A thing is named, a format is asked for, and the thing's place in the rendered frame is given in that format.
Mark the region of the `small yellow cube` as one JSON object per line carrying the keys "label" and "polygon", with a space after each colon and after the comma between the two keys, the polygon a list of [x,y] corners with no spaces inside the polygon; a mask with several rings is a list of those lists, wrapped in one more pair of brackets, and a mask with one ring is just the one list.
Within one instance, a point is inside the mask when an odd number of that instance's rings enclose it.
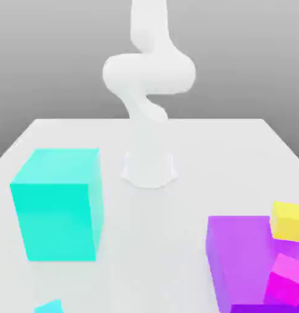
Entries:
{"label": "small yellow cube", "polygon": [[299,204],[274,202],[270,229],[276,240],[299,242]]}

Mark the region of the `small cyan cube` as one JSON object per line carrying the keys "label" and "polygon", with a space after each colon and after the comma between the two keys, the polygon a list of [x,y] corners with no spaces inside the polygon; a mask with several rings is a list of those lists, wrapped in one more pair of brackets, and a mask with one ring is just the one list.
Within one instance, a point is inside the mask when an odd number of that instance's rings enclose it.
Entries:
{"label": "small cyan cube", "polygon": [[34,313],[64,313],[61,300],[53,300],[37,306]]}

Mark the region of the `small magenta cube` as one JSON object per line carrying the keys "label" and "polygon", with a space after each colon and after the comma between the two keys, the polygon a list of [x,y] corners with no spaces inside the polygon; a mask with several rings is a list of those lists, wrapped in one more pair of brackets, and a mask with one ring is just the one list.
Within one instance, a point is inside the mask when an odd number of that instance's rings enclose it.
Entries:
{"label": "small magenta cube", "polygon": [[299,305],[299,260],[279,253],[271,268],[264,295],[265,304]]}

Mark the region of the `large cyan box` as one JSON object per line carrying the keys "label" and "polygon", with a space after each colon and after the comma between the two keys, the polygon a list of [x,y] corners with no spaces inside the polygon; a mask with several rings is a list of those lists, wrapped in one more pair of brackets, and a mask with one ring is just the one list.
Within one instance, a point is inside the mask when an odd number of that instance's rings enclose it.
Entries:
{"label": "large cyan box", "polygon": [[104,223],[99,149],[35,149],[10,190],[29,261],[96,260]]}

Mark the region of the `large purple box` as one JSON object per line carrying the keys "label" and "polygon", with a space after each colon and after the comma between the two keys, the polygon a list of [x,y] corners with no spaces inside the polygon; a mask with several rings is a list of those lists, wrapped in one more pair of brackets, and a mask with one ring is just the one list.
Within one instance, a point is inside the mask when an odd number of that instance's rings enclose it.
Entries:
{"label": "large purple box", "polygon": [[299,260],[299,242],[275,240],[268,216],[209,216],[205,249],[220,313],[299,313],[265,294],[277,255]]}

